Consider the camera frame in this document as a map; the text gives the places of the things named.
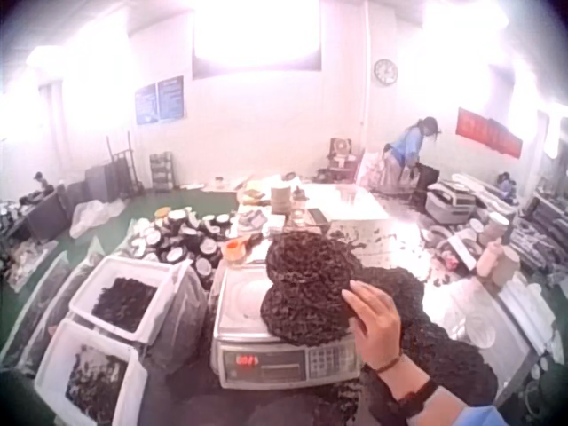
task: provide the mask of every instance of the digital scale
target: digital scale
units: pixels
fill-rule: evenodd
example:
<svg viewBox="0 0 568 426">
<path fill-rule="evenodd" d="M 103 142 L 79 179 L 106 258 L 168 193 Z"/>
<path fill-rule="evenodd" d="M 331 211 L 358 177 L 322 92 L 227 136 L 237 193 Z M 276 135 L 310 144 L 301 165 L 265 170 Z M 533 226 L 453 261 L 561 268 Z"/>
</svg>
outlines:
<svg viewBox="0 0 568 426">
<path fill-rule="evenodd" d="M 211 367 L 221 386 L 293 389 L 359 377 L 362 363 L 352 335 L 308 347 L 283 343 L 268 332 L 260 306 L 271 286 L 265 265 L 227 268 L 211 344 Z"/>
</svg>

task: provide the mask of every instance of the blue shirt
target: blue shirt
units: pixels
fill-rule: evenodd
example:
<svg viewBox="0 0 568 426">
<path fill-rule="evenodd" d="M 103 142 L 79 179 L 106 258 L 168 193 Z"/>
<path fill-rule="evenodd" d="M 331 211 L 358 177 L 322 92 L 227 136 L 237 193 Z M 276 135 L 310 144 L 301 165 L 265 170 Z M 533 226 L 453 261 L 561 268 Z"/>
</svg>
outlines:
<svg viewBox="0 0 568 426">
<path fill-rule="evenodd" d="M 406 160 L 420 153 L 424 136 L 417 127 L 407 129 L 394 144 L 390 144 L 391 153 L 400 167 L 405 167 Z"/>
<path fill-rule="evenodd" d="M 494 406 L 481 406 L 463 410 L 454 426 L 507 426 L 507 423 Z"/>
</svg>

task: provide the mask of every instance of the scale keypad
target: scale keypad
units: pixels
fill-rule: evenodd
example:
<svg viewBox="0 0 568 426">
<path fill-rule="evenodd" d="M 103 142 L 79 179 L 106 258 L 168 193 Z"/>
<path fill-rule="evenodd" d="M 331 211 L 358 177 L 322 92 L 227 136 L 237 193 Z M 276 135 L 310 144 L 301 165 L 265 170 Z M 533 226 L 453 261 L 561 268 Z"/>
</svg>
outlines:
<svg viewBox="0 0 568 426">
<path fill-rule="evenodd" d="M 357 365 L 354 343 L 310 349 L 308 359 L 311 379 L 350 372 Z"/>
</svg>

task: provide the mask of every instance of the wall clock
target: wall clock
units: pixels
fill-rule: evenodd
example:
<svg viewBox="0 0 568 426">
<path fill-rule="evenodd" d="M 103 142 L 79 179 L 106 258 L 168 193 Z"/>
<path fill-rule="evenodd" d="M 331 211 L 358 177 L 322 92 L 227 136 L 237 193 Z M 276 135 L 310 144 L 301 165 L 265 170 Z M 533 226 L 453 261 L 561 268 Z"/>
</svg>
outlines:
<svg viewBox="0 0 568 426">
<path fill-rule="evenodd" d="M 374 71 L 376 79 L 385 86 L 390 86 L 398 80 L 398 68 L 390 59 L 377 60 Z"/>
</svg>

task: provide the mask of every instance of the blue sleeve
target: blue sleeve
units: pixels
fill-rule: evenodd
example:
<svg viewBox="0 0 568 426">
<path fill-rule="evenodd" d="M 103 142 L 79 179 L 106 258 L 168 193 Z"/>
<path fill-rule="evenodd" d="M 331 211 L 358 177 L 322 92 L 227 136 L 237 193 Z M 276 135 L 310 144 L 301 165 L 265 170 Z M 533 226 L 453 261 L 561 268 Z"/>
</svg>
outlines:
<svg viewBox="0 0 568 426">
<path fill-rule="evenodd" d="M 494 406 L 481 406 L 463 410 L 454 426 L 507 426 L 507 423 Z"/>
<path fill-rule="evenodd" d="M 405 158 L 418 155 L 420 148 L 422 148 L 422 134 L 420 129 L 413 127 L 406 135 L 405 140 Z"/>
</svg>

